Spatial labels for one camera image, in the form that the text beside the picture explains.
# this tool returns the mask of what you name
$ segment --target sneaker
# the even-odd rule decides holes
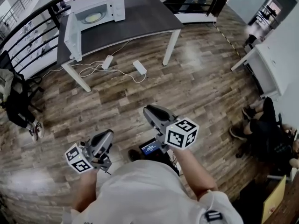
[[[38,135],[38,137],[40,139],[44,136],[45,130],[43,128],[43,123],[42,122],[37,122],[37,124],[36,124],[36,132],[37,132],[37,135]]]
[[[29,129],[29,134],[31,135],[33,141],[37,141],[37,133],[33,126]]]
[[[235,126],[231,126],[231,127],[229,128],[229,133],[230,133],[233,137],[235,137],[235,138],[237,138],[237,139],[239,139],[239,140],[247,141],[247,137],[246,137],[246,135],[243,133],[243,129],[241,129],[241,128],[238,128],[238,127],[235,127]]]
[[[245,118],[251,120],[256,114],[255,109],[251,109],[250,107],[242,108],[242,113],[244,114]]]
[[[128,151],[128,156],[129,156],[129,159],[131,160],[131,162],[134,162],[136,160],[140,160],[141,159],[141,155],[138,151],[136,150],[133,150],[133,149],[130,149]]]

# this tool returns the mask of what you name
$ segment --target screen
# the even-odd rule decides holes
[[[144,146],[141,148],[144,155],[149,155],[150,153],[154,152],[155,150],[160,148],[160,143],[155,140],[154,142]]]

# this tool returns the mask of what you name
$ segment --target wooden floor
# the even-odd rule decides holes
[[[217,26],[243,56],[246,36],[241,19],[226,7]],[[236,198],[256,176],[258,164],[248,156],[237,160],[240,142],[228,134],[229,127],[242,119],[241,108],[258,98],[245,69],[230,71],[239,57],[212,24],[188,25],[164,67],[162,59],[169,38],[169,34],[163,34],[138,39],[115,54],[114,68],[136,80],[142,77],[132,62],[140,60],[148,71],[140,84],[120,73],[95,72],[85,78],[92,88],[86,93],[64,71],[46,76],[41,85],[45,93],[35,101],[43,107],[42,114],[35,113],[44,122],[42,140],[31,142],[25,129],[4,122],[0,127],[0,192],[7,212],[17,223],[60,223],[79,178],[66,164],[64,152],[77,140],[112,129],[110,157],[114,172],[126,162],[121,155],[124,150],[156,134],[142,114],[148,104],[167,107],[200,125],[191,150],[230,198]],[[102,61],[121,46],[93,54],[82,63]],[[98,190],[108,178],[108,174],[99,172]]]

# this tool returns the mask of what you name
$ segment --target white sneaker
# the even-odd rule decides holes
[[[38,137],[40,139],[44,136],[45,130],[43,128],[43,123],[42,122],[37,122],[37,124],[36,124],[36,132],[37,132],[37,135],[38,135]]]
[[[29,129],[29,134],[31,135],[33,141],[37,141],[36,129],[33,126],[31,126],[31,128]]]

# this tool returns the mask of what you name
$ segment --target dark tabletop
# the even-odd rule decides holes
[[[183,24],[160,0],[125,0],[126,19],[110,21],[82,31],[82,54],[107,45],[131,39],[183,28]],[[64,43],[68,16],[60,23],[57,64],[70,60],[70,51]]]

